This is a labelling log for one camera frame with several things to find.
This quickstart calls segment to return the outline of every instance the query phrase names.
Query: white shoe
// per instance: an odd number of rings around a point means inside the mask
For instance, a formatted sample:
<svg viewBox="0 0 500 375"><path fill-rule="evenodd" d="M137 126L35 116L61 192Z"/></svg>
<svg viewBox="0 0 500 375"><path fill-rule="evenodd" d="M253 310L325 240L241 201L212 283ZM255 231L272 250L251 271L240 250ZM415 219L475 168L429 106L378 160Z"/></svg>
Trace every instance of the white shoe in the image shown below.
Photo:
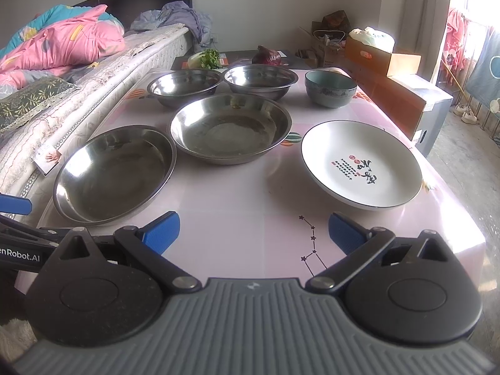
<svg viewBox="0 0 500 375"><path fill-rule="evenodd" d="M462 115L462 121L466 124L477 124L478 118L474 115L473 111L468 108Z"/></svg>
<svg viewBox="0 0 500 375"><path fill-rule="evenodd" d="M453 109L453 113L458 115L459 117L463 116L463 113L467 111L467 106L463 104L457 104L457 106Z"/></svg>

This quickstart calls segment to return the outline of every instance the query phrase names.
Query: leafy green vegetable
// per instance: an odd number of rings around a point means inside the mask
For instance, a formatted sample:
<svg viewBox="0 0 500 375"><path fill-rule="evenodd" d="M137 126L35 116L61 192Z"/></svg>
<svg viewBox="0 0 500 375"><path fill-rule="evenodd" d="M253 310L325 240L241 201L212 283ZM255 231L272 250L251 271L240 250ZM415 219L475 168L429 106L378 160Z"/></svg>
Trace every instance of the leafy green vegetable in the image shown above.
<svg viewBox="0 0 500 375"><path fill-rule="evenodd" d="M219 52L215 49L206 49L200 57L203 69L219 69Z"/></svg>

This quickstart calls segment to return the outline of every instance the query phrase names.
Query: gray ribbed panel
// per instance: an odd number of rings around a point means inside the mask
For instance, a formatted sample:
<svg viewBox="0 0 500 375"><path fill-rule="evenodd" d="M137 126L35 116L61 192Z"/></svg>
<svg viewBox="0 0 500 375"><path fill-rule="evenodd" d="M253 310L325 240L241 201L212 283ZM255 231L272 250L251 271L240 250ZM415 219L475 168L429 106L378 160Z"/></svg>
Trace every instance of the gray ribbed panel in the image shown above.
<svg viewBox="0 0 500 375"><path fill-rule="evenodd" d="M307 293L294 279L211 279L201 292L172 298L155 323L124 342L79 349L41 341L15 368L22 375L479 375L493 365L466 342L412 349L379 341L333 297Z"/></svg>

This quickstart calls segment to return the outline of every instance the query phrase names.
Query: plastic bag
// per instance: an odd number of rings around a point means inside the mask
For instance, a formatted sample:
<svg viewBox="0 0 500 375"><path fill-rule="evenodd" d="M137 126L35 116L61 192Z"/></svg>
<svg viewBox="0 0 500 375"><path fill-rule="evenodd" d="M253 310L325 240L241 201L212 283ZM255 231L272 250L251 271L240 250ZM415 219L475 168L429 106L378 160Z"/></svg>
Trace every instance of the plastic bag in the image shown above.
<svg viewBox="0 0 500 375"><path fill-rule="evenodd" d="M353 29L349 32L349 36L356 41L362 42L365 45L373 46L388 53L394 50L394 38L389 34L376 29L367 27L364 31L361 29Z"/></svg>

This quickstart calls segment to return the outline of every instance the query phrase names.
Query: onion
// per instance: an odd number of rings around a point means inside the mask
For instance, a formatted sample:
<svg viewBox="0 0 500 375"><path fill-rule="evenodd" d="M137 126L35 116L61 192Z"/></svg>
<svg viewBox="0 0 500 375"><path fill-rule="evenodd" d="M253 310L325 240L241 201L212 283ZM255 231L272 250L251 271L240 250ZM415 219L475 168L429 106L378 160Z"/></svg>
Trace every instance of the onion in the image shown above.
<svg viewBox="0 0 500 375"><path fill-rule="evenodd" d="M259 45L257 49L258 52L253 57L252 63L260 63L262 65L272 65L272 66L281 65L281 56L278 53L278 51L267 49L266 47L263 47L261 45Z"/></svg>

